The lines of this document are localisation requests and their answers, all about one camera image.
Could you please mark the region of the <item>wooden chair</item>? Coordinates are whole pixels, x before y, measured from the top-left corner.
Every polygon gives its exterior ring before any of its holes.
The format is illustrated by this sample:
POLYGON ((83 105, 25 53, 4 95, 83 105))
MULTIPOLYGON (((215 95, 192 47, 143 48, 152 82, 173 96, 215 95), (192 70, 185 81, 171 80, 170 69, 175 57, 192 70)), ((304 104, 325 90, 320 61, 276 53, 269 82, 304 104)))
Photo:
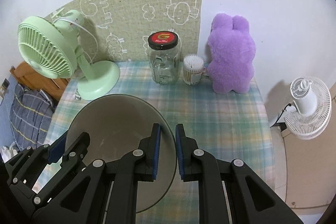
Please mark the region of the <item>wooden chair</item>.
POLYGON ((53 99, 60 101, 70 79, 49 79, 36 72, 25 61, 17 67, 12 66, 11 75, 16 81, 31 90, 44 90, 53 99))

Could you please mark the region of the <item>purple plush toy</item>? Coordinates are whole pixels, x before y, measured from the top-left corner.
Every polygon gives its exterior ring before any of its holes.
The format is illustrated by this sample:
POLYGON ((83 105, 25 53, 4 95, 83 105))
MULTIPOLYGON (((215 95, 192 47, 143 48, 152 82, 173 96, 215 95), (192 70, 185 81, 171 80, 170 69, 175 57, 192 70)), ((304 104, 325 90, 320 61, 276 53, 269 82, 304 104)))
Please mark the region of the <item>purple plush toy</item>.
POLYGON ((207 41, 212 60, 207 73, 216 93, 249 91, 254 76, 253 60, 256 45, 249 32, 249 23, 242 16, 217 14, 207 41))

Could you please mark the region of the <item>green desk fan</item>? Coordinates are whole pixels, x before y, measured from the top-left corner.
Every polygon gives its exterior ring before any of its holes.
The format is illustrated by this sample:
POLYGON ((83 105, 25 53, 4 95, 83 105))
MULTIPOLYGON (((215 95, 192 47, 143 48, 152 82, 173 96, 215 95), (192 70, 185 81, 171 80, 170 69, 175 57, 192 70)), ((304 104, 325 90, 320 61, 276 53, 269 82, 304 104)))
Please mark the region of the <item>green desk fan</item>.
POLYGON ((77 92, 84 100, 95 100, 116 85, 120 68, 112 61, 89 63, 78 40, 81 30, 89 33, 84 28, 84 16, 77 10, 53 22, 29 16, 18 26, 18 48, 24 61, 49 79, 69 78, 80 68, 83 77, 77 92))

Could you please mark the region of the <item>large grey floral bowl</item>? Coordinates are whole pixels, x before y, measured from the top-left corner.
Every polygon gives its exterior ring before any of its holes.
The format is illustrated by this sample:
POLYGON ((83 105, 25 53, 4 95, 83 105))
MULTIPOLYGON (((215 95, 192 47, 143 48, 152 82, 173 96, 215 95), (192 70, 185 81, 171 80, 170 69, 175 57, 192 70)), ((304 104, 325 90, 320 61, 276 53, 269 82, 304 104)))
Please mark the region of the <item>large grey floral bowl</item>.
POLYGON ((76 115, 68 129, 65 147, 69 148, 81 133, 87 132, 90 145, 84 156, 85 165, 96 159, 118 160, 137 149, 141 139, 150 136, 155 123, 161 126, 158 173, 154 182, 138 183, 136 212, 140 213, 163 199, 173 182, 177 165, 173 133, 154 106, 126 94, 98 98, 76 115))

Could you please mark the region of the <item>green cartoon wall mat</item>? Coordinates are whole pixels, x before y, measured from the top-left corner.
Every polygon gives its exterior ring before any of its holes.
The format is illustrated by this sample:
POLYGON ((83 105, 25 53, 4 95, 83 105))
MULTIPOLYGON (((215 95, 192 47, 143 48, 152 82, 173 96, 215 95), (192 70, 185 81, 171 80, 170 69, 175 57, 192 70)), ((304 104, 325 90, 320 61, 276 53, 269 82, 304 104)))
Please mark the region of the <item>green cartoon wall mat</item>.
POLYGON ((73 0, 46 16, 70 10, 84 16, 80 43, 88 61, 147 60, 147 39, 157 31, 178 36, 181 55, 197 53, 202 0, 73 0))

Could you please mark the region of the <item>cotton swab container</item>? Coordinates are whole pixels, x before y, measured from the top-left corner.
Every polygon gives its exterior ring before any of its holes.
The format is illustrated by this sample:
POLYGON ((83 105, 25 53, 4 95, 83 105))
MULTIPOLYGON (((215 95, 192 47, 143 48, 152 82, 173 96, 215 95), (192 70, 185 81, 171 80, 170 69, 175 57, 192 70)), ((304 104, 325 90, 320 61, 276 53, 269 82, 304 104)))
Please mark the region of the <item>cotton swab container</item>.
POLYGON ((183 58, 183 80, 187 85, 196 85, 202 77, 205 61, 196 54, 185 55, 183 58))

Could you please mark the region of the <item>glass jar black lid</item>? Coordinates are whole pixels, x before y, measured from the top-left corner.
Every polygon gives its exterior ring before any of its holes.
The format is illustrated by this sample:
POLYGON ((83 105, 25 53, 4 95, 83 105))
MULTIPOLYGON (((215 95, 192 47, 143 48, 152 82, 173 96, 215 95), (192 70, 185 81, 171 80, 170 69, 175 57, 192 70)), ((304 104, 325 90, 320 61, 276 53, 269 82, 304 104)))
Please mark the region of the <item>glass jar black lid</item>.
POLYGON ((158 31, 148 37, 147 43, 153 81, 160 85, 175 84, 181 58, 178 35, 171 31, 158 31))

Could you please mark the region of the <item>blue striped cloth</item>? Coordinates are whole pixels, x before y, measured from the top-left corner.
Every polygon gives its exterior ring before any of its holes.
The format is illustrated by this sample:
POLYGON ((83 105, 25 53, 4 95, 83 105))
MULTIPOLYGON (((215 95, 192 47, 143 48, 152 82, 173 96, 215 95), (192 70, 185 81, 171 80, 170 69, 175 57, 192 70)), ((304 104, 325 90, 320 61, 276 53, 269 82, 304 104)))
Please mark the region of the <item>blue striped cloth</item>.
POLYGON ((34 149, 44 144, 56 103, 43 89, 31 90, 17 84, 9 120, 19 150, 34 149))

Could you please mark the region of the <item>white standing fan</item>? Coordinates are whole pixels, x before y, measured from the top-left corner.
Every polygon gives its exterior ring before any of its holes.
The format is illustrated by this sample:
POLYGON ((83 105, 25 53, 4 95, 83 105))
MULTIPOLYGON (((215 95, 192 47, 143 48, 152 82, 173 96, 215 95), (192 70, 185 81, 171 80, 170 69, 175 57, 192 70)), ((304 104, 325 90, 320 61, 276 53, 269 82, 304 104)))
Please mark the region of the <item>white standing fan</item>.
POLYGON ((290 101, 274 124, 284 123, 301 140, 318 137, 327 128, 332 98, 327 85, 317 77, 298 77, 289 87, 290 101))

